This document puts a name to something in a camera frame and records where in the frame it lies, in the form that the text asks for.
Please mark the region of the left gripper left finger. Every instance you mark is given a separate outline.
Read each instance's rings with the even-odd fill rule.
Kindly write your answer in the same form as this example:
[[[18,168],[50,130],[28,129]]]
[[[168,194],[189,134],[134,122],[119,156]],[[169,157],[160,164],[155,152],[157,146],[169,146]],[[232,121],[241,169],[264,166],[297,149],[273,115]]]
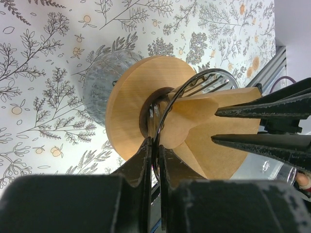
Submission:
[[[150,231],[152,139],[144,139],[135,155],[115,174],[121,178],[114,216],[116,233]]]

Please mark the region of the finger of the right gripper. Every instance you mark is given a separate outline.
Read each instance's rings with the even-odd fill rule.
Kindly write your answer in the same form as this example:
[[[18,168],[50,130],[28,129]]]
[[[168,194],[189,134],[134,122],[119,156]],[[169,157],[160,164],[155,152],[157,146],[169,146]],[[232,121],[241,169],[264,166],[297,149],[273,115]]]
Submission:
[[[218,117],[307,119],[311,115],[311,79],[306,78],[257,100],[218,108]]]
[[[221,146],[266,156],[311,170],[311,136],[299,134],[217,134],[211,140]]]

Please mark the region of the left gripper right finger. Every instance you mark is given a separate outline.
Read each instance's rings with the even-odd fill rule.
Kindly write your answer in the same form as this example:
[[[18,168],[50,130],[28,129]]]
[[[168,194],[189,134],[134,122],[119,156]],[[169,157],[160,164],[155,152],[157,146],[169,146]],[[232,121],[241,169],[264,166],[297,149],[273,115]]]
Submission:
[[[161,222],[162,229],[177,231],[183,224],[179,221],[181,208],[175,199],[175,190],[182,180],[203,179],[204,177],[183,162],[172,149],[163,145],[158,148],[160,170]]]

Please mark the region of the grey glass dripper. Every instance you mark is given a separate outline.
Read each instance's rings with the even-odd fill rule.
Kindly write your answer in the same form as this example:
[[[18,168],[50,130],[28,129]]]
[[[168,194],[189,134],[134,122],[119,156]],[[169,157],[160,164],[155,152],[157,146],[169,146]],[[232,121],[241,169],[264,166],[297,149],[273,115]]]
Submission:
[[[213,93],[221,89],[238,88],[236,79],[226,70],[219,68],[201,70],[176,89],[164,87],[155,91],[146,100],[140,112],[140,130],[145,137],[153,138],[154,148],[157,150],[159,145],[164,145],[160,140],[164,138],[165,120],[178,99]]]

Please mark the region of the grey glass carafe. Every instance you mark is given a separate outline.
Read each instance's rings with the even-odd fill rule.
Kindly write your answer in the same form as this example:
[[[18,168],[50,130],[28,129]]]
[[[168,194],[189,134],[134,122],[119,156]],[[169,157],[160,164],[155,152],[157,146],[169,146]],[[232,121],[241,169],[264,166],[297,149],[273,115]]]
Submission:
[[[130,50],[112,51],[99,56],[88,71],[83,85],[83,102],[89,116],[105,126],[109,96],[119,78],[143,57]]]

